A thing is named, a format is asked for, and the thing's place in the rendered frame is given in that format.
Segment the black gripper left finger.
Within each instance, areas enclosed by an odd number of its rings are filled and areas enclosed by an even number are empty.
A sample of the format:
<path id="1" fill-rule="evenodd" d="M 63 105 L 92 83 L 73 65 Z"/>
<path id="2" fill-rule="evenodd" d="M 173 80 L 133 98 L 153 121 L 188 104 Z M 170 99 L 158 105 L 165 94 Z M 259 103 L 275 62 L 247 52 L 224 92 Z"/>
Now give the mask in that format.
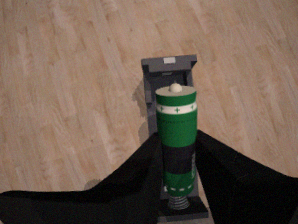
<path id="1" fill-rule="evenodd" d="M 112 175 L 72 192 L 0 193 L 3 224 L 158 224 L 162 143 L 154 132 Z"/>

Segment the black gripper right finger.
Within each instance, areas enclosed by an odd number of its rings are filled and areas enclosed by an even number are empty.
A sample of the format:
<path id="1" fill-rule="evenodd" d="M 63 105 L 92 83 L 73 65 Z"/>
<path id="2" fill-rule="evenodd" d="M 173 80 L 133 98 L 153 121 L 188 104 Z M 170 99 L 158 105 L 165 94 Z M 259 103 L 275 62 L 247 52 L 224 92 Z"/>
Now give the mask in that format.
<path id="1" fill-rule="evenodd" d="M 214 224 L 298 224 L 298 177 L 259 164 L 200 129 L 194 161 Z"/>

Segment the green battery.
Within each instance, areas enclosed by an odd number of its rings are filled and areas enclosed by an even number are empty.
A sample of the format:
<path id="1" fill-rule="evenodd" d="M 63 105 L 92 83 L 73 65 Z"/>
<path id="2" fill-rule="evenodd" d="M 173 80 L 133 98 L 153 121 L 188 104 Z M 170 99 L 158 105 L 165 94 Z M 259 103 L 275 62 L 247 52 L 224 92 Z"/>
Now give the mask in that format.
<path id="1" fill-rule="evenodd" d="M 170 196 L 185 196 L 196 179 L 197 101 L 192 85 L 173 83 L 156 91 L 158 137 L 164 160 L 164 188 Z"/>

